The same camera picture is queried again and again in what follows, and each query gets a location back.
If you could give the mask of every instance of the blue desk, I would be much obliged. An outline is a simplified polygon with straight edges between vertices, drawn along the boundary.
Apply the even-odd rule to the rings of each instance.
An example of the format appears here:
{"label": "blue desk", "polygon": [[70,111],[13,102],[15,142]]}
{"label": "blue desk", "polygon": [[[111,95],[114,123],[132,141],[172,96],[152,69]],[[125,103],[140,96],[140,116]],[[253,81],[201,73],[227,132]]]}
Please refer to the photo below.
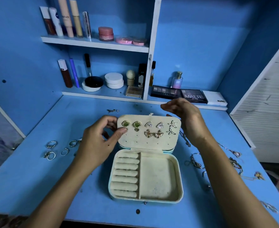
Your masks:
{"label": "blue desk", "polygon": [[[82,137],[83,130],[107,109],[119,109],[111,113],[166,115],[159,105],[111,101],[104,99],[63,96],[27,136],[18,149],[0,168],[0,213],[29,215],[61,177],[72,162],[77,147],[66,156],[60,151],[73,139]],[[229,149],[241,152],[238,162],[244,176],[254,176],[260,171],[263,180],[244,180],[259,200],[270,203],[279,211],[279,193],[259,164],[247,143],[225,111],[202,109],[202,115],[215,139]],[[46,143],[56,140],[57,156],[48,161],[43,158]],[[111,223],[143,227],[223,227],[221,215],[212,191],[206,192],[202,170],[186,166],[194,147],[187,147],[179,136],[173,152],[180,163],[184,197],[175,205],[121,203],[113,201],[107,190],[114,153],[84,182],[66,215],[67,220]],[[224,150],[228,157],[232,153]],[[279,214],[270,212],[279,223]]]}

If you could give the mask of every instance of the purple tube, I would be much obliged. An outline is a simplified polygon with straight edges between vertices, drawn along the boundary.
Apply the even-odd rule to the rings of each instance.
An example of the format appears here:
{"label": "purple tube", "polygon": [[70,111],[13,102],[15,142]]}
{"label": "purple tube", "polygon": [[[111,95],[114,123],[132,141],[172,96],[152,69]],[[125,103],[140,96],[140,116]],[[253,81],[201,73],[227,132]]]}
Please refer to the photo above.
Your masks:
{"label": "purple tube", "polygon": [[75,83],[76,83],[76,87],[77,87],[77,88],[80,88],[79,82],[78,82],[77,73],[76,73],[76,68],[75,68],[74,61],[73,61],[72,58],[70,58],[70,64],[71,64],[71,68],[72,68],[74,80],[75,80]]}

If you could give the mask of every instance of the black eyeshadow palette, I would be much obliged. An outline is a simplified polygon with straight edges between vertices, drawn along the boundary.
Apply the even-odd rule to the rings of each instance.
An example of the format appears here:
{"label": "black eyeshadow palette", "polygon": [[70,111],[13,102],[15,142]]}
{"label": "black eyeshadow palette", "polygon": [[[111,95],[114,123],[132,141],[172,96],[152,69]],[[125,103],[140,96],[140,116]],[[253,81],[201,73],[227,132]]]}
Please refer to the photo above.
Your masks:
{"label": "black eyeshadow palette", "polygon": [[208,103],[204,94],[200,90],[186,90],[181,89],[183,98],[187,99],[189,102],[195,103]]}
{"label": "black eyeshadow palette", "polygon": [[175,98],[181,98],[182,94],[180,89],[153,85],[151,96],[157,98],[175,99]]}

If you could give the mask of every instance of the jewelry box compartment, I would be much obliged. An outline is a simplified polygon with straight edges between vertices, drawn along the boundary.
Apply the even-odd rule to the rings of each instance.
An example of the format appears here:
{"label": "jewelry box compartment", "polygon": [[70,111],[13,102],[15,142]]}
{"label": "jewelry box compartment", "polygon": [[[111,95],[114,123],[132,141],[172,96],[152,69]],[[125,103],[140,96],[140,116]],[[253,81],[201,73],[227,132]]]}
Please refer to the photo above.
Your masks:
{"label": "jewelry box compartment", "polygon": [[178,161],[161,150],[118,151],[108,189],[114,199],[178,203],[183,198]]}

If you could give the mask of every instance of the pink compact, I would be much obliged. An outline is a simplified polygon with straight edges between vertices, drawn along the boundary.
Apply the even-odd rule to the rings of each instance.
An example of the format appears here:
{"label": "pink compact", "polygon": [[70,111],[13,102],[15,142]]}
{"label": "pink compact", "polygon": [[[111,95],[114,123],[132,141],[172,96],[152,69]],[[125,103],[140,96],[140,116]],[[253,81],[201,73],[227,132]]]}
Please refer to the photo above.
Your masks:
{"label": "pink compact", "polygon": [[147,41],[146,38],[134,38],[132,41],[132,44],[143,46],[143,45],[145,45],[146,41]]}
{"label": "pink compact", "polygon": [[129,45],[132,44],[132,38],[129,37],[117,37],[116,42],[119,44]]}
{"label": "pink compact", "polygon": [[99,40],[102,42],[114,41],[113,28],[111,27],[98,27]]}

